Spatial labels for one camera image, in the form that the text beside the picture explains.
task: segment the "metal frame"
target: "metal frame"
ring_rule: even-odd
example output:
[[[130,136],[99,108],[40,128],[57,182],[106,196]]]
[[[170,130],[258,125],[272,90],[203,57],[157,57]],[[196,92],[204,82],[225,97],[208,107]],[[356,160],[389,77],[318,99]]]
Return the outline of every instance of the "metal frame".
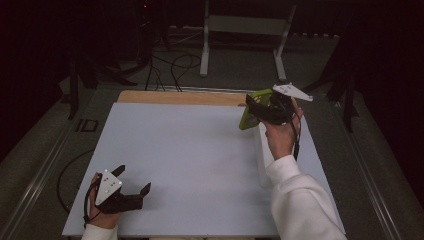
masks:
[[[246,18],[246,17],[231,17],[209,14],[209,0],[205,0],[205,22],[203,28],[203,51],[200,64],[200,76],[208,75],[209,66],[209,32],[237,32],[251,34],[267,34],[280,35],[280,45],[274,49],[275,67],[279,80],[286,80],[286,72],[284,70],[281,54],[283,53],[284,45],[290,31],[291,22],[293,20],[296,6],[293,5],[290,9],[290,14],[287,19],[267,19],[267,18]]]
[[[68,119],[54,146],[49,152],[48,156],[37,170],[37,173],[32,178],[28,187],[26,188],[21,200],[17,203],[16,208],[9,217],[3,229],[0,231],[0,239],[8,240],[14,239],[19,233],[26,217],[28,217],[35,202],[40,196],[47,183],[47,180],[52,175],[56,163],[60,160],[62,151],[68,141],[69,134],[74,131],[78,125],[78,119],[81,118],[85,109],[87,108],[90,99],[83,104],[82,108],[77,109],[72,119]]]
[[[389,240],[403,239],[396,223],[394,222],[390,214],[390,210],[387,206],[387,203],[380,190],[378,189],[377,184],[375,183],[372,173],[368,167],[367,161],[359,150],[355,136],[353,135],[353,133],[347,131],[343,119],[340,117],[340,111],[342,107],[339,103],[337,103],[335,105],[332,105],[331,109],[334,113],[334,116],[336,116],[336,120],[340,130],[347,139],[347,144],[350,145],[350,149],[353,151],[353,157],[355,159],[355,163],[357,164],[359,175],[362,179],[362,182],[364,183],[365,190],[368,193],[370,201],[374,207],[375,213],[378,219],[380,220],[380,224],[383,228],[384,234]]]

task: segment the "table leg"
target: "table leg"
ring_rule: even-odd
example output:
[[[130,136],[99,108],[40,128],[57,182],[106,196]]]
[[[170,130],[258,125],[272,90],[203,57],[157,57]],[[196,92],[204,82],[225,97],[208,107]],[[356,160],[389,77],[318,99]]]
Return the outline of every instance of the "table leg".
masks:
[[[209,65],[209,0],[205,1],[205,23],[203,26],[203,51],[200,63],[200,76],[208,75]]]
[[[73,52],[69,61],[69,88],[71,98],[71,109],[68,116],[69,120],[74,119],[78,111],[79,98],[78,98],[78,61],[77,53]]]

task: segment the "metal stand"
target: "metal stand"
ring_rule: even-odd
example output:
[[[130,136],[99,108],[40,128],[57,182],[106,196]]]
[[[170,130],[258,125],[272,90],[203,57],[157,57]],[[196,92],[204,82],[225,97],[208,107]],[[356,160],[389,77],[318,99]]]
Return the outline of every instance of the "metal stand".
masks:
[[[293,20],[296,6],[292,6],[287,19],[267,19],[267,18],[247,18],[219,16],[209,14],[209,0],[205,2],[205,23],[203,28],[204,42],[202,60],[200,64],[200,76],[208,75],[209,65],[209,32],[234,32],[234,33],[250,33],[250,34],[267,34],[281,36],[280,45],[274,49],[275,66],[277,68],[278,79],[286,80],[281,54],[290,31],[291,22]]]
[[[334,73],[328,77],[321,77],[318,81],[306,86],[302,90],[309,92],[317,87],[322,86],[325,83],[334,81],[330,90],[327,92],[327,98],[329,101],[337,102],[340,98],[345,95],[344,111],[343,111],[343,122],[349,132],[352,130],[352,116],[353,116],[353,98],[355,94],[355,72],[353,70],[345,70]]]

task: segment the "white board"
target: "white board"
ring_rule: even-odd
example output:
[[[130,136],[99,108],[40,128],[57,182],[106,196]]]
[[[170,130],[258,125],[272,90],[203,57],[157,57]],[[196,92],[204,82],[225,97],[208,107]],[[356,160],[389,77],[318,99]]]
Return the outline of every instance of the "white board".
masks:
[[[115,103],[63,235],[82,235],[83,199],[94,173],[126,165],[119,176],[122,193],[136,194],[149,182],[152,187],[142,210],[122,216],[121,236],[278,236],[269,208],[271,190],[259,184],[253,131],[238,128],[243,111]],[[302,129],[305,135],[309,131]],[[313,142],[301,142],[300,152],[309,154],[308,148],[316,155]],[[314,169],[325,179],[322,167]]]

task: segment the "black cable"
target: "black cable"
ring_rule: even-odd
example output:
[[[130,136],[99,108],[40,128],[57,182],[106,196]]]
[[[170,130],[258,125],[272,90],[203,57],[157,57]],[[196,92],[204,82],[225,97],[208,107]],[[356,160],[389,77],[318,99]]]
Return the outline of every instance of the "black cable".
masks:
[[[154,55],[152,55],[152,57],[153,58],[156,58],[156,59],[158,59],[158,60],[160,60],[160,61],[163,61],[163,62],[165,62],[165,63],[168,63],[168,64],[170,64],[171,65],[171,75],[172,75],[172,78],[173,78],[173,80],[174,80],[174,83],[175,83],[175,88],[177,89],[177,91],[178,92],[182,92],[182,88],[181,88],[181,86],[180,86],[180,84],[179,84],[179,80],[181,79],[181,77],[184,75],[184,74],[186,74],[191,68],[195,68],[195,67],[198,67],[198,66],[200,66],[200,64],[201,64],[201,59],[200,59],[200,57],[199,56],[196,56],[196,55],[194,55],[194,54],[191,54],[191,53],[189,53],[189,52],[187,52],[187,51],[183,51],[183,50],[174,50],[174,51],[176,51],[176,52],[183,52],[184,54],[183,55],[181,55],[181,56],[178,56],[177,58],[175,58],[172,62],[169,62],[169,61],[167,61],[167,60],[165,60],[165,59],[162,59],[162,58],[160,58],[160,57],[157,57],[157,56],[154,56]],[[178,65],[178,64],[176,64],[176,62],[179,60],[179,59],[181,59],[181,58],[183,58],[183,57],[190,57],[190,64],[188,65],[188,66],[181,66],[181,65]],[[199,61],[196,63],[196,64],[194,64],[193,65],[193,58],[197,58]],[[174,73],[174,67],[179,67],[179,68],[184,68],[185,70],[184,70],[184,72],[182,73],[182,74],[180,74],[178,77],[175,75],[175,73]]]
[[[290,121],[290,125],[293,129],[294,133],[294,150],[293,150],[293,157],[297,160],[297,156],[299,154],[299,148],[300,148],[300,133],[302,131],[302,122],[300,120],[300,117],[297,113],[294,113],[295,116],[299,119],[299,132],[296,131],[296,127],[294,126],[293,120]]]
[[[178,43],[182,43],[182,42],[187,41],[187,40],[189,40],[189,39],[191,39],[191,38],[194,38],[194,37],[196,37],[196,36],[198,36],[198,35],[201,35],[202,33],[203,33],[203,30],[202,30],[202,31],[199,31],[199,32],[197,32],[197,33],[195,33],[195,34],[188,34],[188,35],[189,35],[188,37],[183,38],[183,39],[181,39],[181,40],[178,40],[178,41],[176,41],[176,42],[170,43],[169,45],[175,45],[175,44],[178,44]]]
[[[176,78],[175,77],[175,74],[174,74],[175,62],[178,61],[178,59],[183,58],[183,57],[187,57],[187,56],[190,57],[190,60],[191,60],[190,65],[189,65],[189,67],[185,68],[185,71],[178,78]],[[172,61],[172,64],[171,64],[171,75],[172,75],[172,78],[173,78],[173,80],[175,82],[175,87],[177,88],[177,91],[179,91],[179,92],[182,92],[183,91],[181,89],[181,86],[180,86],[178,80],[190,69],[190,67],[191,67],[192,64],[193,64],[193,57],[192,57],[192,55],[187,55],[187,54],[181,55],[181,56],[175,58],[174,61]]]
[[[100,214],[100,211],[99,211],[99,213],[97,213],[96,216],[90,218],[89,215],[88,215],[88,211],[87,211],[87,209],[88,209],[87,202],[88,202],[88,199],[90,198],[91,190],[93,190],[95,187],[99,186],[100,180],[101,179],[98,178],[94,183],[92,183],[90,185],[90,187],[88,188],[87,193],[85,194],[85,198],[84,198],[84,221],[85,221],[84,228],[85,228],[85,225],[87,223],[89,223],[90,221],[92,221],[94,218],[96,218]]]
[[[165,91],[162,80],[160,79],[160,74],[161,74],[160,70],[157,67],[152,67],[152,68],[155,70],[155,74],[156,74],[156,89],[155,89],[155,91],[158,90],[159,84],[161,85],[162,90]]]
[[[68,209],[68,207],[66,206],[66,204],[64,203],[64,201],[63,201],[63,199],[62,199],[62,196],[60,195],[60,182],[61,182],[62,176],[63,176],[63,174],[65,173],[65,171],[68,169],[68,167],[69,167],[72,163],[76,162],[78,159],[80,159],[80,158],[81,158],[82,156],[84,156],[85,154],[90,153],[90,152],[93,152],[93,151],[94,151],[94,149],[90,149],[90,150],[88,150],[88,151],[85,151],[85,152],[81,153],[80,155],[76,156],[75,158],[71,159],[71,161],[69,161],[69,162],[66,164],[66,166],[62,169],[62,171],[60,172],[59,177],[58,177],[58,179],[57,179],[57,182],[56,182],[56,196],[57,196],[57,198],[59,199],[59,203],[60,203],[60,205],[62,205],[63,209],[64,209],[64,210],[65,210],[68,214],[71,212],[71,210],[69,210],[69,209]]]
[[[152,74],[152,68],[153,68],[152,62],[153,62],[153,58],[152,58],[152,56],[150,56],[150,61],[149,61],[149,65],[150,65],[149,75],[147,76],[147,81],[146,81],[146,85],[144,86],[144,91],[147,91],[147,87],[149,86],[150,74]]]

